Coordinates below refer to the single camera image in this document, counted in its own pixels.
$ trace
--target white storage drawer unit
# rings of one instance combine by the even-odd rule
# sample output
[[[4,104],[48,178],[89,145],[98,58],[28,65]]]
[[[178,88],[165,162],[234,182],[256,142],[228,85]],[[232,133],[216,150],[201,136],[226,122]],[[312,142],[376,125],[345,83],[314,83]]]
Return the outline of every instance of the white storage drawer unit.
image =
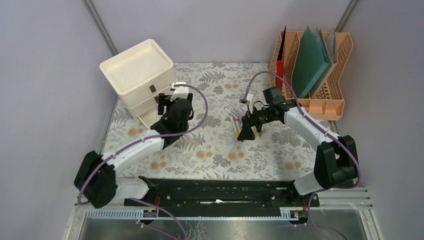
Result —
[[[177,81],[174,63],[152,39],[102,62],[100,70],[134,119],[156,107],[155,96]]]
[[[171,95],[172,93],[173,92],[171,91],[171,87],[168,86],[164,90],[157,92],[154,96],[147,99],[146,101],[139,103],[138,105],[134,107],[127,107],[127,109],[133,118],[138,118],[139,116],[143,115],[144,113],[148,112],[151,109],[157,109],[158,102],[159,102],[159,97],[158,97],[159,94]]]

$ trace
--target metal frame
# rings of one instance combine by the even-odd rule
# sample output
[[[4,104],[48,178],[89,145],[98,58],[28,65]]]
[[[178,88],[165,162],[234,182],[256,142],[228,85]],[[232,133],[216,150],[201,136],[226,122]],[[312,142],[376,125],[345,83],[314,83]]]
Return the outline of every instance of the metal frame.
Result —
[[[82,0],[85,7],[87,8],[88,13],[90,14],[95,26],[98,29],[98,32],[100,33],[101,37],[104,40],[104,43],[106,44],[107,48],[109,49],[112,56],[117,55],[118,49],[114,44],[114,41],[112,41],[111,36],[108,33],[108,30],[105,27],[105,24],[103,24],[102,19],[100,18],[99,13],[96,10],[96,7],[94,6],[93,2],[91,0]],[[101,135],[101,142],[98,146],[98,153],[103,152],[103,148],[105,147],[105,141],[106,137],[108,136],[109,128],[111,127],[112,118],[114,116],[115,108],[118,104],[118,95],[114,94],[112,105],[110,106],[109,113],[107,115],[106,124],[103,129],[103,134]]]
[[[109,35],[102,19],[100,18],[93,2],[91,0],[82,0],[84,5],[86,6],[89,14],[91,15],[93,22],[95,23],[97,29],[99,30],[100,35],[102,36],[105,44],[107,45],[110,53],[115,56],[119,52],[112,41],[111,36]],[[345,12],[343,13],[342,17],[340,18],[339,23],[337,24],[337,27],[335,28],[336,32],[341,32],[343,28],[346,26],[349,17],[351,16],[352,12],[354,11],[355,7],[357,6],[359,0],[351,0],[348,4]],[[107,134],[109,132],[109,127],[112,122],[113,114],[115,112],[115,107],[118,102],[118,96],[115,95],[113,99],[113,104],[110,108],[108,118],[107,118],[107,124],[104,128],[103,135],[101,138],[101,143],[98,148],[99,152],[101,153],[103,151],[103,147],[105,145],[105,140],[107,137]],[[340,129],[337,126],[336,122],[330,121],[330,127],[331,129],[340,134]],[[363,227],[365,229],[365,233],[368,239],[373,240],[382,240],[382,233],[380,230],[380,227],[376,221],[375,213],[373,210],[372,201],[370,200],[370,197],[368,195],[368,191],[364,187],[359,187],[355,189],[330,189],[328,191],[319,192],[318,193],[319,199],[320,199],[320,207],[312,207],[313,210],[352,210],[355,209],[358,211]],[[65,240],[78,240],[80,238],[81,232],[84,228],[84,223],[86,218],[93,217],[93,212],[102,212],[102,214],[112,213],[112,212],[123,212],[123,213],[133,213],[135,211],[140,211],[143,209],[151,209],[150,207],[127,207],[124,206],[123,200],[120,201],[114,201],[110,202],[108,205],[103,207],[102,209],[94,209],[91,205],[85,205],[85,206],[74,206],[72,209],[71,215],[70,215],[70,221],[69,224],[66,226],[66,231],[64,233],[64,239]],[[287,211],[292,210],[301,210],[301,207],[281,207],[281,213],[282,216],[285,216],[284,214],[287,213]],[[279,218],[213,218],[214,220],[276,220]],[[191,220],[206,220],[205,218],[193,218]]]
[[[87,209],[86,218],[91,219],[113,219],[113,220],[171,220],[171,217],[143,217],[144,210],[154,210],[152,207],[142,208],[99,208]],[[291,218],[291,210],[280,208],[281,216],[268,217],[178,217],[183,221],[297,221],[297,218]]]

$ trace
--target pen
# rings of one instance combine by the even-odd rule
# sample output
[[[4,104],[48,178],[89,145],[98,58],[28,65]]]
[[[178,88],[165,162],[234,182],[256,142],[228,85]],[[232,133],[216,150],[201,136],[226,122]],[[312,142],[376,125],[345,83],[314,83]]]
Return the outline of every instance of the pen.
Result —
[[[239,131],[237,131],[236,123],[234,122],[234,118],[232,116],[229,116],[229,119],[231,120],[232,128],[234,129],[235,136],[239,136]]]
[[[233,116],[237,121],[242,124],[242,119],[230,111],[227,107],[224,107],[224,110],[227,111],[231,116]]]

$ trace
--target white wall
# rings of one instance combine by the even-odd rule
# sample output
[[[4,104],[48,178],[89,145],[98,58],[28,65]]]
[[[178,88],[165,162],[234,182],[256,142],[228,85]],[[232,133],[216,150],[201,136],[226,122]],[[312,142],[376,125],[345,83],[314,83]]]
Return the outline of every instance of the white wall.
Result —
[[[58,240],[114,93],[81,0],[0,3],[0,239]]]
[[[278,31],[335,28],[349,0],[93,0],[118,51],[154,39],[177,63],[269,63]]]
[[[384,239],[423,239],[424,1],[360,1],[345,31],[339,121],[354,137]]]

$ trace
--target floral tablecloth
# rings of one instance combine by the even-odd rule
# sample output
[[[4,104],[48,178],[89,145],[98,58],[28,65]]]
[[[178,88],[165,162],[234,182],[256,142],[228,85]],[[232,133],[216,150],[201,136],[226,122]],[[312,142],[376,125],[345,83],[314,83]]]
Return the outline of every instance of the floral tablecloth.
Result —
[[[205,123],[181,137],[163,151],[154,153],[127,169],[122,177],[233,179],[291,181],[311,172],[315,151],[296,132],[280,122],[263,126],[254,141],[237,141],[224,107],[242,116],[246,106],[239,103],[251,77],[267,70],[263,63],[176,63],[178,80],[199,88],[206,96],[209,113]],[[262,91],[270,77],[259,75],[249,93],[264,101]],[[205,103],[193,93],[196,126],[203,118]],[[105,141],[104,152],[118,149],[139,138],[146,127],[133,120],[118,101]]]

